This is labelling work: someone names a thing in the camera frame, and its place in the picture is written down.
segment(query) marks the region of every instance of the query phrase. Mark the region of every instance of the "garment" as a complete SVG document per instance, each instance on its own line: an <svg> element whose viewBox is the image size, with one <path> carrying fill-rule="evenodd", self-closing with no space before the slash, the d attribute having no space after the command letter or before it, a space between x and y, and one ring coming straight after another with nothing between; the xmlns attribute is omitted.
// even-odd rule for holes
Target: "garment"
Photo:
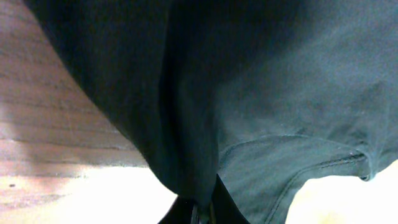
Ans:
<svg viewBox="0 0 398 224"><path fill-rule="evenodd" d="M222 180L247 221L283 223L306 180L398 159L395 0L26 3L181 198Z"/></svg>

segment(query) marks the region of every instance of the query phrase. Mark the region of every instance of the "clothing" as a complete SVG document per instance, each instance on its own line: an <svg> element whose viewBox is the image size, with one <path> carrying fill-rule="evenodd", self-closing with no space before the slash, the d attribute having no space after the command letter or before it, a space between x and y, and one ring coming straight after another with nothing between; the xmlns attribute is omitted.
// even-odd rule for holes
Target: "clothing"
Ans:
<svg viewBox="0 0 398 224"><path fill-rule="evenodd" d="M250 223L283 223L306 180L398 159L395 0L26 3L181 198L208 205L218 174Z"/></svg>

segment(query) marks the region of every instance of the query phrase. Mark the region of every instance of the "brown wooden floor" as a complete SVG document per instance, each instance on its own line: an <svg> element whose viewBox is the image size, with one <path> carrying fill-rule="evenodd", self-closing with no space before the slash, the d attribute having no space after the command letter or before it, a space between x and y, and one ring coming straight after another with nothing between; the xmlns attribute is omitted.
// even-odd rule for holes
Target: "brown wooden floor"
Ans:
<svg viewBox="0 0 398 224"><path fill-rule="evenodd" d="M395 163L370 183L311 180L288 223L398 223L397 177ZM174 198L20 0L0 0L0 223L156 223Z"/></svg>

